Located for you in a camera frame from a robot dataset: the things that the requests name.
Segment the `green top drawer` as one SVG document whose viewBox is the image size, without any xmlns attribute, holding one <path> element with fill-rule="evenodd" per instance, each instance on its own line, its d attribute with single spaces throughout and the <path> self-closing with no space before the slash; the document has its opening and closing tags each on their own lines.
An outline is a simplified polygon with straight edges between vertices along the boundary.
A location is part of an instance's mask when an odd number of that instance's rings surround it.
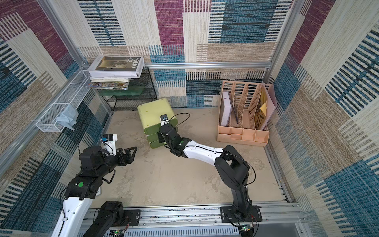
<svg viewBox="0 0 379 237">
<path fill-rule="evenodd" d="M 176 126 L 178 124 L 178 119 L 173 118 L 169 123 L 172 124 L 173 126 Z M 154 133 L 157 133 L 160 127 L 161 127 L 160 121 L 158 121 L 157 124 L 143 124 L 144 133 L 146 135 L 152 135 Z"/>
</svg>

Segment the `green drawer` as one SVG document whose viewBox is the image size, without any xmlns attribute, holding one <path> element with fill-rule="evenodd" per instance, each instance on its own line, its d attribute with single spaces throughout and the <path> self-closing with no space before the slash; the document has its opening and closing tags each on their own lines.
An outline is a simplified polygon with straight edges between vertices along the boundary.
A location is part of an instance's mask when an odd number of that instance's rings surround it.
<svg viewBox="0 0 379 237">
<path fill-rule="evenodd" d="M 172 124 L 173 126 L 176 126 L 178 124 L 178 119 L 173 118 L 169 123 Z M 146 135 L 152 135 L 154 133 L 157 133 L 160 127 L 161 127 L 160 121 L 158 121 L 157 124 L 143 124 L 144 133 Z"/>
<path fill-rule="evenodd" d="M 147 140 L 149 141 L 149 143 L 152 143 L 152 142 L 155 142 L 155 141 L 159 141 L 158 132 L 154 133 L 154 134 L 151 134 L 151 135 L 148 135 L 147 136 Z"/>
<path fill-rule="evenodd" d="M 156 140 L 156 141 L 153 141 L 153 142 L 150 143 L 150 147 L 152 149 L 156 149 L 156 148 L 164 146 L 164 145 L 165 145 L 165 142 L 164 141 L 160 142 L 159 140 Z"/>
</svg>

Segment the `green three-drawer cabinet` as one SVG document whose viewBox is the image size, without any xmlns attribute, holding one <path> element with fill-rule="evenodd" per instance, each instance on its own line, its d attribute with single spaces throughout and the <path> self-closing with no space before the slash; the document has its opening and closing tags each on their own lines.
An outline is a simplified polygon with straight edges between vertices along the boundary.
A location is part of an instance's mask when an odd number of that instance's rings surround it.
<svg viewBox="0 0 379 237">
<path fill-rule="evenodd" d="M 137 111 L 142 127 L 143 124 L 157 124 L 163 114 L 167 114 L 170 120 L 177 118 L 166 98 L 139 105 Z"/>
</svg>

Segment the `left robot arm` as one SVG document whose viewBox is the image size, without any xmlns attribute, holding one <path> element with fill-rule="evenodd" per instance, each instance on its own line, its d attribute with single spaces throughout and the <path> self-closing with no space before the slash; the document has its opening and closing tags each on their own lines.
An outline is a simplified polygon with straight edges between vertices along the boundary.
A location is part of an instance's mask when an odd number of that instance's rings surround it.
<svg viewBox="0 0 379 237">
<path fill-rule="evenodd" d="M 76 237 L 78 235 L 97 191 L 103 183 L 111 183 L 105 179 L 105 176 L 109 173 L 115 173 L 118 166 L 133 163 L 137 150 L 137 147 L 119 148 L 112 155 L 101 146 L 84 149 L 79 155 L 81 170 L 64 190 L 64 199 L 61 205 L 62 213 L 52 236 Z M 125 210 L 120 201 L 107 201 L 100 207 L 96 218 L 84 236 L 102 237 L 111 227 L 128 229 L 138 226 L 140 213 L 139 209 Z"/>
</svg>

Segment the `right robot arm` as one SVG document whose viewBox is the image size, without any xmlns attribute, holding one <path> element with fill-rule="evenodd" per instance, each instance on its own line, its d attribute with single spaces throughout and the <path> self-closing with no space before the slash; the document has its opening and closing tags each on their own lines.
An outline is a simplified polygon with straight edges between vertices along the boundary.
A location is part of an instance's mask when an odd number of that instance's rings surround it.
<svg viewBox="0 0 379 237">
<path fill-rule="evenodd" d="M 163 125 L 158 132 L 172 154 L 186 159 L 196 159 L 214 166 L 222 182 L 231 189 L 233 205 L 221 207 L 223 222 L 261 222 L 258 206 L 252 204 L 248 194 L 250 164 L 231 145 L 213 148 L 181 137 L 171 124 Z"/>
</svg>

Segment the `green bottom drawer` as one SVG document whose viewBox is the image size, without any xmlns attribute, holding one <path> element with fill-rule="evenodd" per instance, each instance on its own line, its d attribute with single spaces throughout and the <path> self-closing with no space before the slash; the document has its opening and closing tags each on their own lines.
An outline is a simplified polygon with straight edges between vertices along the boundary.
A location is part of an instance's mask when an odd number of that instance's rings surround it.
<svg viewBox="0 0 379 237">
<path fill-rule="evenodd" d="M 164 146 L 164 145 L 165 145 L 165 142 L 164 141 L 160 142 L 159 140 L 156 140 L 156 141 L 153 141 L 153 142 L 150 143 L 150 147 L 152 149 L 156 149 L 156 148 Z"/>
</svg>

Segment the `green middle drawer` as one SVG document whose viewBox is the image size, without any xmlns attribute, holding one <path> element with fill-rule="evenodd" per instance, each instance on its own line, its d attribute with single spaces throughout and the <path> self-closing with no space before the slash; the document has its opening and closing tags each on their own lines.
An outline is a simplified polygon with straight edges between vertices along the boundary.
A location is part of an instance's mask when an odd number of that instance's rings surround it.
<svg viewBox="0 0 379 237">
<path fill-rule="evenodd" d="M 155 141 L 159 141 L 158 132 L 154 133 L 154 134 L 151 134 L 151 135 L 148 135 L 147 136 L 147 140 L 149 141 L 149 143 L 152 143 L 152 142 L 155 142 Z"/>
</svg>

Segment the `green tray on shelf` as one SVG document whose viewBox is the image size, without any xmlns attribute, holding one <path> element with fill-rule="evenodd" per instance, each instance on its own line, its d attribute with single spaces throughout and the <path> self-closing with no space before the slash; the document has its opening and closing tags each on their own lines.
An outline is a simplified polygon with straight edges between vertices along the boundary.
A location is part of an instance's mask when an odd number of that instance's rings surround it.
<svg viewBox="0 0 379 237">
<path fill-rule="evenodd" d="M 142 86 L 129 87 L 128 90 L 99 90 L 101 96 L 138 96 L 145 88 Z"/>
</svg>

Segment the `white book in organizer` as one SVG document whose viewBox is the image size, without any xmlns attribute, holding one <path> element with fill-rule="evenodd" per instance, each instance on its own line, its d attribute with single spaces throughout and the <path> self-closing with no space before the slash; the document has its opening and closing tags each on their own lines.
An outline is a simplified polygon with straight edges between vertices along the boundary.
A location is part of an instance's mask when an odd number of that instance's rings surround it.
<svg viewBox="0 0 379 237">
<path fill-rule="evenodd" d="M 229 92 L 222 92 L 221 104 L 220 104 L 220 114 L 219 114 L 219 125 L 228 126 L 230 116 L 232 112 L 232 105 L 230 100 Z"/>
</svg>

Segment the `crumpled white cloth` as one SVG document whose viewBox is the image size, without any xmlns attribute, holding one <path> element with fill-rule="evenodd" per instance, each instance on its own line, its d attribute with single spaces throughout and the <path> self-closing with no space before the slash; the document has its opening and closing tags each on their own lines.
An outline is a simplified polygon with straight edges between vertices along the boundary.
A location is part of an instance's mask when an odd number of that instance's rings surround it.
<svg viewBox="0 0 379 237">
<path fill-rule="evenodd" d="M 73 126 L 77 123 L 78 116 L 78 111 L 72 105 L 68 105 L 60 116 L 57 117 L 57 122 L 60 125 L 74 131 L 75 129 Z"/>
</svg>

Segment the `stack of magazines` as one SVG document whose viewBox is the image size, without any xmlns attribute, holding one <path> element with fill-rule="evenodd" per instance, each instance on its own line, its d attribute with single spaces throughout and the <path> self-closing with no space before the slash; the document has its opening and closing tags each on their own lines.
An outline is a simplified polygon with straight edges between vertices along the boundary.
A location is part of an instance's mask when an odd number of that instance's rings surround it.
<svg viewBox="0 0 379 237">
<path fill-rule="evenodd" d="M 128 90 L 130 78 L 90 78 L 86 87 L 99 90 Z"/>
</svg>

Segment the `pink desk file organizer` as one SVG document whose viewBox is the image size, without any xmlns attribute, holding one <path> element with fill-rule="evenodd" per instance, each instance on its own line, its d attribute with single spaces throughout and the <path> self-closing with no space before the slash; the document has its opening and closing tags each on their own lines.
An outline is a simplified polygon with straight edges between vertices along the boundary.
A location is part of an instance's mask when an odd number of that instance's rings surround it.
<svg viewBox="0 0 379 237">
<path fill-rule="evenodd" d="M 265 126 L 263 130 L 258 130 L 255 128 L 254 123 L 261 86 L 261 83 L 223 81 L 221 98 L 222 92 L 229 92 L 232 112 L 228 126 L 218 124 L 218 142 L 260 147 L 267 145 L 269 140 L 267 127 Z"/>
</svg>

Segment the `large white book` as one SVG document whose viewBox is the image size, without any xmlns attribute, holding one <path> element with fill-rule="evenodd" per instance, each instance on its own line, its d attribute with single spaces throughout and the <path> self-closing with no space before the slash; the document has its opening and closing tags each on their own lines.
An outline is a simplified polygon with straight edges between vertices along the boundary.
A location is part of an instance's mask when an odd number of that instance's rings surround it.
<svg viewBox="0 0 379 237">
<path fill-rule="evenodd" d="M 144 57 L 97 56 L 87 71 L 98 78 L 140 78 L 145 67 Z"/>
</svg>

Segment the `yellow brown magazine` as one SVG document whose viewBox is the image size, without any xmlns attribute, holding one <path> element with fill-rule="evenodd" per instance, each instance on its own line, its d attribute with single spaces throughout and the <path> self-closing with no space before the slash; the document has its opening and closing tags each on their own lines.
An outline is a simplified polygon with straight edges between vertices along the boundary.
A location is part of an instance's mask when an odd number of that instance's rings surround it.
<svg viewBox="0 0 379 237">
<path fill-rule="evenodd" d="M 255 117 L 254 117 L 254 123 L 255 123 L 256 129 L 260 129 L 261 125 L 266 119 L 266 113 L 267 113 L 267 96 L 266 96 L 265 90 L 262 89 L 259 96 L 258 103 L 257 103 L 257 109 L 255 111 Z"/>
</svg>

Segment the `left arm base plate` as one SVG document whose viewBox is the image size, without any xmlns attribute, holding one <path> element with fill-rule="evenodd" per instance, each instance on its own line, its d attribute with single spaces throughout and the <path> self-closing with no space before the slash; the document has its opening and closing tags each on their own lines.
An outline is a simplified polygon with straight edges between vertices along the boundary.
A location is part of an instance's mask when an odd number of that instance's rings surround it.
<svg viewBox="0 0 379 237">
<path fill-rule="evenodd" d="M 140 209 L 124 209 L 122 216 L 117 211 L 100 210 L 93 224 L 95 226 L 126 227 L 138 226 L 140 220 Z"/>
</svg>

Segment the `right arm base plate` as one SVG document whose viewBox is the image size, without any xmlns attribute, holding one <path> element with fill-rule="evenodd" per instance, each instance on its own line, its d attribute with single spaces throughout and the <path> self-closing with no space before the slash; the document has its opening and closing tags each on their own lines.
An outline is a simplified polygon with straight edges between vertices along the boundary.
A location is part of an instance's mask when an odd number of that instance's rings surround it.
<svg viewBox="0 0 379 237">
<path fill-rule="evenodd" d="M 221 206 L 220 213 L 223 223 L 261 222 L 263 220 L 260 208 L 251 204 L 248 205 L 246 213 L 234 206 Z"/>
</svg>

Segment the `aluminium front rail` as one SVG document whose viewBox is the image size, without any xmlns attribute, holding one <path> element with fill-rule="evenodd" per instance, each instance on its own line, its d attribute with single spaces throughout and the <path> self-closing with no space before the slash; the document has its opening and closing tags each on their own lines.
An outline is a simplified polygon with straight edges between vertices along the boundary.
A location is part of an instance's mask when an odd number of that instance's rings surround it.
<svg viewBox="0 0 379 237">
<path fill-rule="evenodd" d="M 127 207 L 140 209 L 139 225 L 111 227 L 103 237 L 310 237 L 308 224 L 297 203 L 255 202 L 261 222 L 223 223 L 220 207 L 229 204 Z M 98 212 L 89 209 L 76 237 L 84 234 Z"/>
</svg>

